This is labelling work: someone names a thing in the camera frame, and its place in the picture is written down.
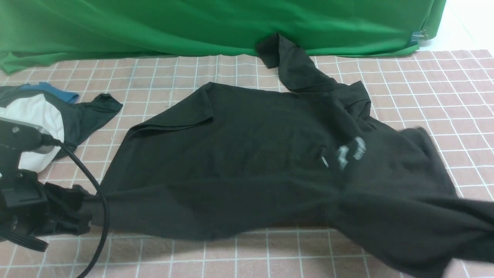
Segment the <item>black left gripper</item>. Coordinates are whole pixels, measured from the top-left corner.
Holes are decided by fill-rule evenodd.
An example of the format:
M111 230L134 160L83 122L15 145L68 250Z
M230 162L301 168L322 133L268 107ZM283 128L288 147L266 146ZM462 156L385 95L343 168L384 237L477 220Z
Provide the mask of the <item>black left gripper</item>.
M1 241L45 252L48 244L43 236L88 233L92 215L80 211L88 194L80 185L41 183L35 172L2 175Z

